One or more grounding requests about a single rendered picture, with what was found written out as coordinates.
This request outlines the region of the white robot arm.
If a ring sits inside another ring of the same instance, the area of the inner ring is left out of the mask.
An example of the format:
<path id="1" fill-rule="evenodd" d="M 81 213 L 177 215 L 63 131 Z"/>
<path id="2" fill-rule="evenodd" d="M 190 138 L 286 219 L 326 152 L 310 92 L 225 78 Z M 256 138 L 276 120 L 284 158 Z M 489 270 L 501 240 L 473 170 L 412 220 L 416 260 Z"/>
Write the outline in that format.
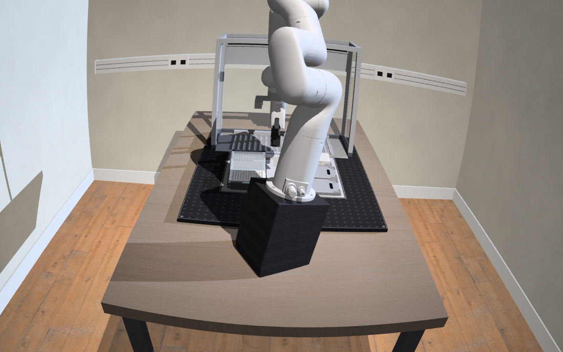
<path id="1" fill-rule="evenodd" d="M 311 185 L 327 131 L 342 97 L 337 76 L 314 68 L 327 58 L 319 19 L 329 1 L 267 2 L 270 66 L 263 70 L 261 80 L 268 87 L 268 95 L 256 95 L 255 109 L 262 109 L 263 101 L 272 100 L 296 108 L 284 135 L 274 178 L 268 178 L 265 186 L 281 198 L 310 202 L 316 195 Z"/>

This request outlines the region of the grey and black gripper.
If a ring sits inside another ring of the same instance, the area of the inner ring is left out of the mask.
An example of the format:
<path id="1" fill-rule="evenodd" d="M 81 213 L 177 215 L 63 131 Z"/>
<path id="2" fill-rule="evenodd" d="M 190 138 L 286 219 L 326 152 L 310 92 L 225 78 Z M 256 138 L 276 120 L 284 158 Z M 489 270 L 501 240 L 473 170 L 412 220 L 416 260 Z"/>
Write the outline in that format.
<path id="1" fill-rule="evenodd" d="M 285 117 L 286 103 L 279 101 L 271 101 L 270 103 L 270 127 L 272 129 L 271 134 L 271 146 L 280 146 L 280 129 L 284 129 L 284 117 Z"/>

